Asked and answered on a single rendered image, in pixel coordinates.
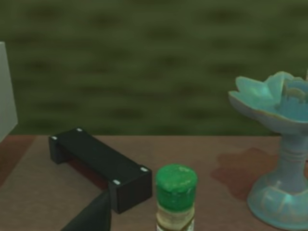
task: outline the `black object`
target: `black object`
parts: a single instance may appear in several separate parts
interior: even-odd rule
[[[100,142],[81,128],[49,137],[51,159],[77,158],[108,180],[111,207],[122,213],[152,197],[152,171]]]
[[[110,231],[111,203],[106,190],[96,197],[61,231]]]

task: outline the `green wall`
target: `green wall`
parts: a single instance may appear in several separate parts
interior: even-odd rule
[[[307,0],[2,0],[19,125],[53,134],[268,135],[242,75],[308,68]]]

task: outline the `spice jar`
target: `spice jar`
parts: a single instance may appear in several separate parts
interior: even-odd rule
[[[189,167],[171,164],[156,175],[156,231],[193,231],[197,175]]]

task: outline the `blue ceramic candle holder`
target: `blue ceramic candle holder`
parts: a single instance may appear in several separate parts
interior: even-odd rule
[[[308,230],[308,81],[278,72],[264,82],[237,77],[236,86],[232,106],[282,136],[277,166],[256,181],[248,207],[276,228]]]

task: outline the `table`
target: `table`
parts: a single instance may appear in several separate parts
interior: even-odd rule
[[[245,198],[275,166],[277,137],[99,136],[137,163],[157,170],[192,167],[199,178],[196,231],[274,231],[253,217]],[[101,187],[68,164],[50,160],[47,136],[9,136],[0,144],[0,231],[58,231]],[[155,197],[118,215],[112,231],[150,231]]]

